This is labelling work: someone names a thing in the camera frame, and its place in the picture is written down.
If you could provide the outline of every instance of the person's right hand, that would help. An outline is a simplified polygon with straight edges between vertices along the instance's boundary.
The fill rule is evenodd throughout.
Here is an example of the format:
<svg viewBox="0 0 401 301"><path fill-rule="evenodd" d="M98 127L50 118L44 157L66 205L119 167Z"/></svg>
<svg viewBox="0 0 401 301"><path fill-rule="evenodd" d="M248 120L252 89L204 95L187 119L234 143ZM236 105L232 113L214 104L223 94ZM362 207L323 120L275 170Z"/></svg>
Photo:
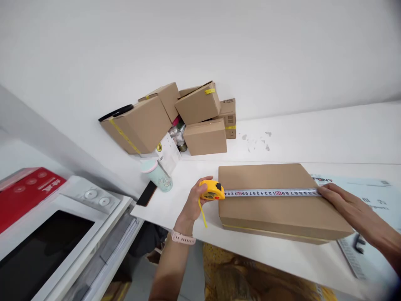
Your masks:
<svg viewBox="0 0 401 301"><path fill-rule="evenodd" d="M339 186L329 183L317 190L372 246L378 248L388 234L399 235L364 201Z"/></svg>

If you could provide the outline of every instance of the person's left hand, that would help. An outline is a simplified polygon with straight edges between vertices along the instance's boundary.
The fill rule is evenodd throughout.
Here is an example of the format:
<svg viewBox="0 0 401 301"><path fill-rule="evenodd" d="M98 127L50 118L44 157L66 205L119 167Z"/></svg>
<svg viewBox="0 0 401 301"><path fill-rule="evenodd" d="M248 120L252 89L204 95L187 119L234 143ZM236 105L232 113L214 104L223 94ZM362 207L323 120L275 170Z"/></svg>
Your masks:
<svg viewBox="0 0 401 301"><path fill-rule="evenodd" d="M202 193L204 193L208 189L208 185L203 184L199 186L200 182L203 180L211 180L213 176L207 176L199 179L196 184L191 188L189 192L187 202L185 203L180 215L175 222L174 230L184 234L184 235L192 235L192 226L193 223L198 219L201 214L201 209L199 208L198 200ZM200 204L203 206L206 202L211 200L200 199Z"/></svg>

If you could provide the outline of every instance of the yellow cloth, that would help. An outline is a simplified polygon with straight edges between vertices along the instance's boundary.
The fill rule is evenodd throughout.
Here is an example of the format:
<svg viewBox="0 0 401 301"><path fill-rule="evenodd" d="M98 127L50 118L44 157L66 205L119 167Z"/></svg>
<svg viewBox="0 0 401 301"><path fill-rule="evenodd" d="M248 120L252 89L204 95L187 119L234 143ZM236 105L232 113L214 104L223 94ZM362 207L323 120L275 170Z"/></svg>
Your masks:
<svg viewBox="0 0 401 301"><path fill-rule="evenodd" d="M206 243L203 267L205 301L337 301L329 288Z"/></svg>

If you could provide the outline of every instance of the red box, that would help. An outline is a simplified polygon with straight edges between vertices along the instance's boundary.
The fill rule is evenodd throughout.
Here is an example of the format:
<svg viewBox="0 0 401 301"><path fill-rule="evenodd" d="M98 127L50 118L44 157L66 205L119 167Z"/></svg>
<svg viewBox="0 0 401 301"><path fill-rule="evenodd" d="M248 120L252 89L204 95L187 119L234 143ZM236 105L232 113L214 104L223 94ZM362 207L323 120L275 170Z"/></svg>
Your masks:
<svg viewBox="0 0 401 301"><path fill-rule="evenodd" d="M0 234L65 182L43 167L23 168L0 181Z"/></svg>

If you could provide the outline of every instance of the black object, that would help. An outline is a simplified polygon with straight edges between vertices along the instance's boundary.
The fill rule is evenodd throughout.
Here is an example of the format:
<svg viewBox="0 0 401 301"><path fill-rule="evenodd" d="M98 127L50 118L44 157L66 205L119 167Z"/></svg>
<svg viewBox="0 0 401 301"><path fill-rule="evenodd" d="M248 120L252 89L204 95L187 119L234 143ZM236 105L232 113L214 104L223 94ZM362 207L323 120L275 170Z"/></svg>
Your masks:
<svg viewBox="0 0 401 301"><path fill-rule="evenodd" d="M139 230L128 253L134 257L141 257L152 252L167 238L168 231L160 226L145 221Z"/></svg>
<svg viewBox="0 0 401 301"><path fill-rule="evenodd" d="M100 117L100 118L98 119L98 121L99 121L99 122L102 122L103 120L105 120L105 119L107 119L107 118L109 118L109 117L111 117L111 116L113 116L113 117L120 116L121 114L124 114L124 113L126 113L126 112L132 110L133 108L134 108L134 105L126 105L126 106L124 106L124 107L121 107L121 108L119 108L119 109L117 109L117 110L115 110L115 111L109 113L109 114L106 114L106 115L103 116L103 117Z"/></svg>
<svg viewBox="0 0 401 301"><path fill-rule="evenodd" d="M150 181L145 190L142 192L141 196L139 197L137 205L146 207L156 188L156 185L152 181Z"/></svg>
<svg viewBox="0 0 401 301"><path fill-rule="evenodd" d="M363 254L365 252L365 250L362 248L362 246L366 245L366 241L365 239L362 237L362 235L360 235L358 233L358 235L356 235L355 237L355 242L354 242L354 249L360 253Z"/></svg>
<svg viewBox="0 0 401 301"><path fill-rule="evenodd" d="M1 260L1 300L31 300L93 224L56 211Z"/></svg>

